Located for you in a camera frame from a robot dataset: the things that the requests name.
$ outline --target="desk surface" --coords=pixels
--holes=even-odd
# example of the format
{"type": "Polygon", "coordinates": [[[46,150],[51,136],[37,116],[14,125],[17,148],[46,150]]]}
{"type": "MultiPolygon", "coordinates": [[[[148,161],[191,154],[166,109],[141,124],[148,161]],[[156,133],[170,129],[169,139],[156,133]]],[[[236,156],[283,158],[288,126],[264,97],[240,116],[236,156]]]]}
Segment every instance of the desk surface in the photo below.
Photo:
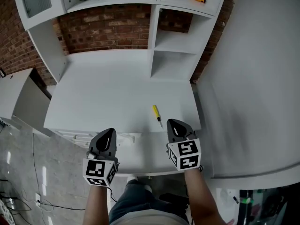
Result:
{"type": "Polygon", "coordinates": [[[52,96],[45,128],[117,133],[166,131],[168,119],[200,121],[189,81],[152,80],[142,64],[72,64],[52,96]],[[156,105],[164,129],[154,116],[156,105]]]}
{"type": "Polygon", "coordinates": [[[11,119],[22,88],[32,68],[0,78],[0,117],[11,119]]]}

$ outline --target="marble floor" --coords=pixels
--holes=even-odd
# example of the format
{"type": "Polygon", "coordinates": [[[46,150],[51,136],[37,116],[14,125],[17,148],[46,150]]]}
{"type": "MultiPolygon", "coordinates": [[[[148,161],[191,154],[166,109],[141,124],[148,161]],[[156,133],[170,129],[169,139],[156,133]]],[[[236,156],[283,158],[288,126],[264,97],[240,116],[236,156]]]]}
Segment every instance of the marble floor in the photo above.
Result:
{"type": "MultiPolygon", "coordinates": [[[[90,186],[82,176],[83,158],[86,149],[53,134],[51,138],[32,134],[26,130],[5,127],[0,133],[0,191],[5,195],[16,196],[31,208],[21,214],[32,225],[81,225],[84,211],[66,210],[43,206],[43,212],[32,200],[39,191],[44,203],[84,209],[90,186]]],[[[150,184],[153,194],[159,196],[165,192],[185,196],[182,174],[143,178],[150,184]]],[[[118,199],[125,188],[126,177],[115,177],[111,188],[118,199]]],[[[111,208],[114,202],[108,196],[111,208]]],[[[27,210],[20,201],[13,201],[15,210],[27,210]]],[[[19,215],[15,215],[18,225],[26,224],[19,215]]]]}

